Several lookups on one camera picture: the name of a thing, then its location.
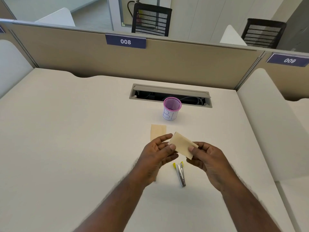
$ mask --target cubicle number sign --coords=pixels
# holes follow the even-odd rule
[[[105,35],[105,38],[108,45],[146,49],[146,38],[108,34]]]
[[[305,67],[309,64],[309,58],[288,54],[272,54],[267,63],[283,64],[288,66]]]
[[[5,33],[4,30],[2,29],[1,25],[0,25],[0,33]]]

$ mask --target forearm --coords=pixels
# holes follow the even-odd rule
[[[238,232],[280,232],[261,203],[241,181],[227,184],[221,193]]]
[[[144,188],[131,172],[75,232],[123,231]]]

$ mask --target paper piece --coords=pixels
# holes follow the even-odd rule
[[[151,125],[150,140],[166,134],[166,125]]]
[[[186,156],[190,160],[192,159],[193,155],[189,152],[188,148],[190,146],[198,147],[197,144],[191,142],[189,139],[185,138],[178,132],[175,132],[168,144],[174,144],[176,146],[176,151]]]

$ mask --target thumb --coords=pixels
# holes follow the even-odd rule
[[[210,158],[210,155],[208,153],[194,146],[189,147],[188,150],[193,156],[195,156],[199,160],[203,161],[204,163],[208,163],[208,160]]]
[[[176,150],[176,146],[174,144],[170,144],[166,147],[164,147],[162,150],[158,151],[158,156],[160,158],[164,159],[171,155]]]

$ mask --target floor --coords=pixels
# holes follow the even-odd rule
[[[87,30],[112,30],[107,0],[98,0],[72,13],[76,27]]]

